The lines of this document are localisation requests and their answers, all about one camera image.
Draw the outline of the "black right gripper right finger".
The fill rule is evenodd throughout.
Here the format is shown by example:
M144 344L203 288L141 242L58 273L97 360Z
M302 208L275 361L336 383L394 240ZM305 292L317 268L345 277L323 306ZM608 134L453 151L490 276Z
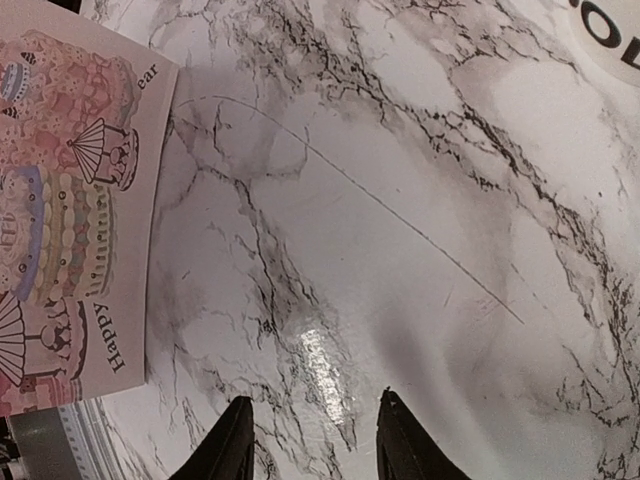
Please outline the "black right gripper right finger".
M380 399L376 460L381 480L469 480L390 388Z

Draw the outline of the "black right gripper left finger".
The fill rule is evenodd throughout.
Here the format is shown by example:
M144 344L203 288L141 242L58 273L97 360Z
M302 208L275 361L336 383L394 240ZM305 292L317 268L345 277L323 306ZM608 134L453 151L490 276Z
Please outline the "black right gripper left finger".
M255 433L252 401L237 396L170 480L252 480Z

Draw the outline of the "white paper bag pink handles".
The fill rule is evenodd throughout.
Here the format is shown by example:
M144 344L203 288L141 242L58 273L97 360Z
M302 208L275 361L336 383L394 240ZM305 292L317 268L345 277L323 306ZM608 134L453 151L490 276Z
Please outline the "white paper bag pink handles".
M163 56L53 3L2 3L3 416L143 384L177 76Z

